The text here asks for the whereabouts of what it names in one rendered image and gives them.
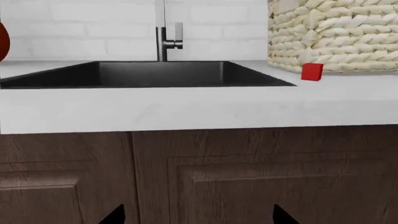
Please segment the black sink basin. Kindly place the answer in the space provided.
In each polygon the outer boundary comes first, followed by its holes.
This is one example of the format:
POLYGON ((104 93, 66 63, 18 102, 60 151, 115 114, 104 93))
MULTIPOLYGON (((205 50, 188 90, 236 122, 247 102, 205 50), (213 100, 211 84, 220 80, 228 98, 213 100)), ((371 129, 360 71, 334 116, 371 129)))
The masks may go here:
POLYGON ((227 61, 90 62, 0 79, 2 89, 292 85, 292 83, 227 61))

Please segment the dark red round object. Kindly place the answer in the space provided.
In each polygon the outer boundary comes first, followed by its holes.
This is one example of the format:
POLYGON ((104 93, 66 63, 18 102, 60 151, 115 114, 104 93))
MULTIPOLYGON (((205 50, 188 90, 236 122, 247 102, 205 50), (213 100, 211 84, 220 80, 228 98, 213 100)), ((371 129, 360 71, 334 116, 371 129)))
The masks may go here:
POLYGON ((4 24, 0 22, 0 62, 3 61, 10 50, 10 37, 4 24))

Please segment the silver sink faucet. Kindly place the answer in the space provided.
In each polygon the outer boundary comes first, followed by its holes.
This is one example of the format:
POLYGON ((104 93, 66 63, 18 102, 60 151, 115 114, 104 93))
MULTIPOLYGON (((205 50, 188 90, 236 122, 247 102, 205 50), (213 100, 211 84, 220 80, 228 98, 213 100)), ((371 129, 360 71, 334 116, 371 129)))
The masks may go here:
POLYGON ((167 38, 165 0, 154 0, 157 61, 167 61, 168 49, 183 49, 183 23, 175 23, 175 40, 167 38))

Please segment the small red cube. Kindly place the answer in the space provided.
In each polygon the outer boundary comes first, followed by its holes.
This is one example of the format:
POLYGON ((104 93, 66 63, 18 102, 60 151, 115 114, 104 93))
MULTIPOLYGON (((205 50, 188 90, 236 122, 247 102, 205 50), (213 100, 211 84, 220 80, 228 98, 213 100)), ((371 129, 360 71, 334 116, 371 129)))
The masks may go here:
POLYGON ((301 80, 318 82, 322 78, 323 64, 305 63, 302 67, 301 80))

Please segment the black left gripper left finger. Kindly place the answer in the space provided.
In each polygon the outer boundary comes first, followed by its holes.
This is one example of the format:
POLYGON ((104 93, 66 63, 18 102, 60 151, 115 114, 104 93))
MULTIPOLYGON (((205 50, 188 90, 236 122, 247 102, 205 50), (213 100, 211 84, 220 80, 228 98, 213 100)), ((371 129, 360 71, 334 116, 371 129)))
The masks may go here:
POLYGON ((110 214, 103 218, 98 224, 124 224, 125 211, 124 205, 120 204, 110 214))

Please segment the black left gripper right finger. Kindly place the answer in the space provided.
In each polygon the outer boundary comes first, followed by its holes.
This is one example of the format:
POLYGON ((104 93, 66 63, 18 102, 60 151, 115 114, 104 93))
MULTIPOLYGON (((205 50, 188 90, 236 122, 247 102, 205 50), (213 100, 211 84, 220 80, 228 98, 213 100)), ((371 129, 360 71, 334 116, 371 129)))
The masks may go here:
POLYGON ((274 205, 272 212, 273 224, 299 224, 292 216, 290 216, 283 208, 279 205, 274 205))

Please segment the dark wood cabinet door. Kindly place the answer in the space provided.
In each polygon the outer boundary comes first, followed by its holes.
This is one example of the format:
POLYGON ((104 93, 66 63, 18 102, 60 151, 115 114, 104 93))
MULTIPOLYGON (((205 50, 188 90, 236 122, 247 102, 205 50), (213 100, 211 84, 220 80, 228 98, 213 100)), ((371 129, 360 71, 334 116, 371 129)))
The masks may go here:
POLYGON ((0 135, 0 224, 139 224, 125 132, 0 135))
POLYGON ((398 124, 132 133, 141 224, 398 224, 398 124))

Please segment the cream woven basket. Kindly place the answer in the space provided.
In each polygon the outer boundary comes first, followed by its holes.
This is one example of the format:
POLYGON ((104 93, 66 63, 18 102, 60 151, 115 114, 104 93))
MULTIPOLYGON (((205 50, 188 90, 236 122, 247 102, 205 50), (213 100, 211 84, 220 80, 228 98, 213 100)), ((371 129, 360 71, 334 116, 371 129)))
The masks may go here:
POLYGON ((301 72, 398 71, 398 0, 268 0, 268 56, 301 72))

